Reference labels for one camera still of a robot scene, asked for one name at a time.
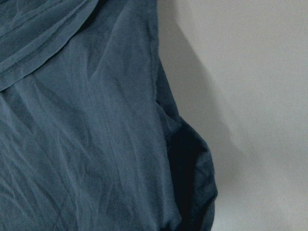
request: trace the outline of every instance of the wrinkled fabric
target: wrinkled fabric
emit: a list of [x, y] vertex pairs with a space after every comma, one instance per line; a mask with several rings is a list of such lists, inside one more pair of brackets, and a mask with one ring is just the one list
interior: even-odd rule
[[155, 0], [0, 1], [0, 230], [211, 229], [211, 151], [157, 25]]

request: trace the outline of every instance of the sleeve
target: sleeve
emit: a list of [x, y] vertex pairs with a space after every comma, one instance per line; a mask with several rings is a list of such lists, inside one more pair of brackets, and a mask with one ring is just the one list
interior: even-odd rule
[[209, 231], [218, 195], [212, 154], [206, 141], [179, 115], [160, 60], [158, 67], [156, 102], [175, 200], [182, 217], [177, 231]]

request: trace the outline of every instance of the cloth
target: cloth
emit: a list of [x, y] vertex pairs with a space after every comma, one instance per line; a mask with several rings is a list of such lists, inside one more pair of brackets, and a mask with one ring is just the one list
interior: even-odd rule
[[211, 151], [157, 25], [155, 0], [0, 1], [0, 230], [211, 229]]

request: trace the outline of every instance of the white wall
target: white wall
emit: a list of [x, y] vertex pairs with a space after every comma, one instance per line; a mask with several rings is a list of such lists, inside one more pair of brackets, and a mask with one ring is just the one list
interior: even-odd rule
[[213, 231], [308, 230], [308, 0], [159, 0], [180, 114], [212, 151]]

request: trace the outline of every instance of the garment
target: garment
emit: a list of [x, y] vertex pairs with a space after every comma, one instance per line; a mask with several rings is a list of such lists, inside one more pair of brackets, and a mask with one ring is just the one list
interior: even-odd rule
[[157, 25], [155, 0], [0, 1], [0, 230], [211, 229]]

